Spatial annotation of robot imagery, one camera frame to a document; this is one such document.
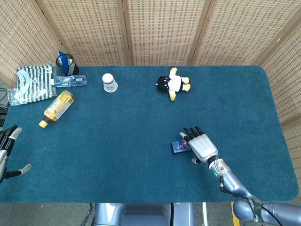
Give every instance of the floor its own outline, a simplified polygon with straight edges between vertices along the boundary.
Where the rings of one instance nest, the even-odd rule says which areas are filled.
[[[0,88],[8,89],[4,83]],[[5,92],[0,92],[0,99]],[[0,104],[7,105],[7,96]],[[301,206],[301,202],[289,202]],[[88,203],[0,203],[0,225],[4,226],[80,226],[89,211]],[[202,205],[195,204],[196,226],[203,225]],[[209,226],[233,226],[231,204],[229,202],[208,202],[207,218]],[[247,223],[247,226],[261,226]]]

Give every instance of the paper cup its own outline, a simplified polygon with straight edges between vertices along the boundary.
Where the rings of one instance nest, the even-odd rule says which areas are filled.
[[[108,93],[115,92],[118,88],[118,84],[113,78],[113,75],[106,73],[103,75],[103,89]]]

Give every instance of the blue-green tablecloth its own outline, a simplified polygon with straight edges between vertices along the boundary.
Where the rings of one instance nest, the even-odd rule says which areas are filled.
[[[17,124],[23,132],[8,170],[33,167],[3,181],[0,202],[233,200],[206,163],[191,162],[193,153],[172,154],[171,142],[195,125],[251,193],[264,201],[294,198],[296,176],[266,73],[257,66],[179,66],[191,91],[171,102],[156,88],[171,68],[80,67],[87,85],[66,88],[76,101],[45,129],[38,124],[53,99],[10,107],[5,128]],[[105,73],[114,76],[116,92],[104,91]]]

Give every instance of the water bottle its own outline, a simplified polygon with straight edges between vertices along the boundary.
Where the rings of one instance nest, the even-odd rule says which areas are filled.
[[[50,84],[56,87],[85,86],[87,78],[85,75],[57,76]]]

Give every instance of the plastic bag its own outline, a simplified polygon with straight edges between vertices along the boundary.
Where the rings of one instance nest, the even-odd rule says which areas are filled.
[[[50,84],[56,76],[51,63],[17,68],[17,83],[8,90],[10,105],[24,105],[56,96],[55,86]]]

